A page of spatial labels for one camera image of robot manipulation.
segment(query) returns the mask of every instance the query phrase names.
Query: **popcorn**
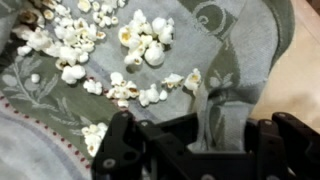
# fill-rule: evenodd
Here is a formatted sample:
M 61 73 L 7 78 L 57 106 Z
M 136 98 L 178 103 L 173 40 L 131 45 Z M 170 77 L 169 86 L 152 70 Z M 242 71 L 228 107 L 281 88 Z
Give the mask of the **popcorn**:
M 117 17 L 115 17 L 115 16 L 113 16 L 113 17 L 111 18 L 111 24 L 113 24 L 113 25 L 117 25 L 118 23 L 119 23 L 118 18 L 117 18 Z
M 130 64 L 140 65 L 142 63 L 142 58 L 136 54 L 127 55 L 124 58 L 124 63 L 128 65 Z
M 118 5 L 123 8 L 126 5 L 125 0 L 118 0 Z
M 167 98 L 168 98 L 168 93 L 167 93 L 167 91 L 162 90 L 161 93 L 160 93 L 159 99 L 160 99 L 161 101 L 165 101 Z
M 137 90 L 137 85 L 132 81 L 128 83 L 123 79 L 122 74 L 118 72 L 111 73 L 111 85 L 114 87 L 111 88 L 106 94 L 107 98 L 118 99 L 119 107 L 128 107 L 129 102 L 127 99 L 136 98 L 139 96 L 139 91 Z
M 173 87 L 178 87 L 181 85 L 184 77 L 171 73 L 169 77 L 164 78 L 162 81 L 162 84 L 167 84 L 169 89 L 172 89 Z
M 18 55 L 19 56 L 25 56 L 29 54 L 32 51 L 32 48 L 30 46 L 22 46 L 18 47 Z
M 120 28 L 118 38 L 123 46 L 129 47 L 129 40 L 131 39 L 129 26 Z
M 79 54 L 76 52 L 75 49 L 63 46 L 60 48 L 60 59 L 64 59 L 68 62 L 70 66 L 74 66 L 77 62 Z
M 123 84 L 125 84 L 126 82 L 123 80 L 123 76 L 122 74 L 120 74 L 119 72 L 113 72 L 110 74 L 110 78 L 111 78 L 111 85 L 117 85 L 117 86 L 121 86 Z
M 44 15 L 44 18 L 47 20 L 53 20 L 54 18 L 54 13 L 49 9 L 44 10 L 43 15 Z
M 16 36 L 20 39 L 27 41 L 33 31 L 26 25 L 18 25 L 17 27 L 12 29 L 12 32 L 16 34 Z
M 146 50 L 144 55 L 146 61 L 151 66 L 158 66 L 164 62 L 163 47 L 158 43 L 151 43 L 149 49 Z
M 27 45 L 36 51 L 48 48 L 50 47 L 52 41 L 48 35 L 48 31 L 42 31 L 40 28 L 37 28 L 35 32 L 30 33 Z
M 173 26 L 167 25 L 163 31 L 159 34 L 159 41 L 163 44 L 171 44 L 173 42 L 172 39 Z
M 147 96 L 148 96 L 148 99 L 149 99 L 150 102 L 157 103 L 159 101 L 159 99 L 160 99 L 159 96 L 160 95 L 159 95 L 159 93 L 157 91 L 156 84 L 152 84 L 150 86 L 150 89 L 148 89 L 146 91 L 146 93 L 147 93 Z
M 152 84 L 148 90 L 140 90 L 139 101 L 141 106 L 145 107 L 150 103 L 157 103 L 159 100 L 160 95 L 155 84 Z
M 129 107 L 129 102 L 125 99 L 119 99 L 118 106 L 127 108 L 127 107 Z
M 38 84 L 40 82 L 40 75 L 39 74 L 32 74 L 31 75 L 31 82 Z
M 78 79 L 86 75 L 85 69 L 80 65 L 66 66 L 63 68 L 61 79 L 67 84 L 75 84 Z
M 81 129 L 87 145 L 87 150 L 92 157 L 94 157 L 98 152 L 100 144 L 107 130 L 108 126 L 106 126 L 104 123 L 99 123 L 97 126 L 92 124 L 89 127 L 83 127 Z
M 91 9 L 91 3 L 88 0 L 79 0 L 78 1 L 78 8 L 83 12 L 89 12 Z
M 56 65 L 56 68 L 59 69 L 59 70 L 63 70 L 63 68 L 65 66 L 67 66 L 68 62 L 66 60 L 63 60 L 63 59 L 58 59 L 55 63 Z
M 70 17 L 70 8 L 66 8 L 64 7 L 63 5 L 61 4 L 58 4 L 56 7 L 55 7 L 55 11 L 57 12 L 57 14 L 59 14 L 60 16 L 63 16 L 63 17 Z
M 161 34 L 165 28 L 167 21 L 163 18 L 156 18 L 152 21 L 152 28 L 156 34 Z
M 188 75 L 186 81 L 184 82 L 184 86 L 193 92 L 195 95 L 201 83 L 201 74 L 200 71 L 195 68 L 193 72 Z
M 140 9 L 135 11 L 129 25 L 120 28 L 118 32 L 120 43 L 129 48 L 124 63 L 140 65 L 144 56 L 149 65 L 161 65 L 165 58 L 163 44 L 173 42 L 173 25 L 172 18 L 168 21 L 156 18 L 151 25 Z
M 85 63 L 89 60 L 89 53 L 88 52 L 83 52 L 80 56 L 79 56 L 79 62 L 80 63 Z
M 102 93 L 102 84 L 100 82 L 94 82 L 92 79 L 85 81 L 83 88 L 88 91 L 88 93 L 101 95 Z
M 92 8 L 93 8 L 93 10 L 94 11 L 99 11 L 100 10 L 100 4 L 97 2 L 97 1 L 94 1 L 93 3 L 92 3 Z

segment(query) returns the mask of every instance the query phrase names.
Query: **green fabric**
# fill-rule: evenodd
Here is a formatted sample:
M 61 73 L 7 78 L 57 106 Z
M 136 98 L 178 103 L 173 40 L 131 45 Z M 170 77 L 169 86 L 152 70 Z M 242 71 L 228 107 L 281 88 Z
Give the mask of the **green fabric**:
M 76 7 L 75 1 L 63 3 Z M 126 67 L 123 63 L 127 50 L 121 47 L 117 32 L 137 9 L 142 9 L 149 22 L 155 17 L 175 21 L 174 43 L 165 52 L 160 68 L 146 63 Z M 89 17 L 76 8 L 73 15 Z M 129 0 L 116 16 L 121 25 L 108 29 L 107 40 L 98 43 L 90 55 L 85 65 L 88 75 L 111 88 L 109 75 L 118 71 L 139 89 L 156 83 L 161 91 L 160 81 L 170 73 L 186 77 L 198 68 L 203 83 L 196 96 L 177 88 L 167 101 L 147 108 L 130 100 L 129 110 L 138 120 L 154 122 L 197 112 L 200 129 L 194 150 L 242 150 L 245 120 L 272 65 L 291 42 L 294 21 L 290 1 Z M 105 97 L 89 95 L 81 83 L 69 87 L 62 82 L 53 58 L 37 52 L 17 57 L 19 45 L 20 41 L 7 44 L 0 57 L 3 93 L 19 111 L 48 124 L 89 157 L 79 130 L 90 123 L 108 123 L 118 108 Z M 32 73 L 41 75 L 39 87 L 30 82 Z

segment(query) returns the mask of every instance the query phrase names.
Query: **white leaf design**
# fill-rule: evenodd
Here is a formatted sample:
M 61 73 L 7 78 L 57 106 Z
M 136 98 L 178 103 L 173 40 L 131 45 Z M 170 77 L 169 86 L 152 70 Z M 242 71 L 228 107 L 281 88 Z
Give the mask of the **white leaf design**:
M 25 101 L 29 101 L 28 97 L 24 94 L 16 94 L 13 96 L 10 96 L 11 99 L 20 99 L 20 100 L 25 100 Z
M 51 81 L 45 86 L 45 88 L 42 90 L 42 92 L 38 96 L 38 101 L 40 101 L 42 98 L 50 94 L 52 89 L 57 85 L 58 82 L 58 75 L 55 74 Z
M 31 74 L 31 71 L 33 71 L 35 68 L 39 67 L 41 64 L 41 60 L 37 60 L 27 66 L 21 66 L 21 76 L 26 77 Z
M 90 126 L 91 124 L 93 124 L 89 119 L 83 116 L 80 116 L 80 120 L 82 122 L 82 125 Z
M 59 123 L 61 123 L 61 124 L 64 124 L 64 125 L 68 125 L 68 126 L 78 126 L 79 125 L 79 123 L 78 122 L 76 122 L 76 121 L 67 121 L 67 120 L 62 120 L 62 119 L 60 119 L 59 117 L 57 117 L 57 116 L 54 116 L 54 115 L 52 115 L 52 114 L 50 114 L 49 115 L 54 121 L 57 121 L 57 122 L 59 122 Z
M 18 88 L 15 87 L 5 87 L 2 89 L 3 91 L 11 91 L 11 92 L 20 92 Z
M 82 132 L 80 129 L 69 129 L 69 131 L 76 136 L 83 136 Z

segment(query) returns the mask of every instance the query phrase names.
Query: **black mount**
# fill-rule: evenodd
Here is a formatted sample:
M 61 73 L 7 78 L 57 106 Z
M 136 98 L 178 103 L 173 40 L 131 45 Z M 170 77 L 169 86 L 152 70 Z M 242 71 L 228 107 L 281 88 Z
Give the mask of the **black mount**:
M 247 121 L 245 153 L 194 154 L 196 114 L 160 124 L 114 115 L 92 165 L 95 180 L 320 180 L 320 135 L 287 113 Z

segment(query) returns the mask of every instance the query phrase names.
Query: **leaf pattern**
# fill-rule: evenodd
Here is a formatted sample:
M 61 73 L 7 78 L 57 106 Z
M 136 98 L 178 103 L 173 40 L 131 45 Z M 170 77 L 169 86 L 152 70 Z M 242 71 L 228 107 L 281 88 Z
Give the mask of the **leaf pattern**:
M 69 131 L 76 136 L 83 136 L 82 132 L 80 129 L 69 129 Z
M 46 84 L 44 89 L 40 92 L 37 100 L 40 101 L 45 96 L 49 95 L 52 89 L 56 86 L 57 82 L 58 82 L 58 75 L 55 74 L 51 79 L 51 81 L 48 84 Z
M 212 88 L 228 88 L 233 85 L 231 80 L 233 73 L 226 74 L 223 78 L 217 70 L 214 70 L 216 76 L 210 78 L 210 85 Z

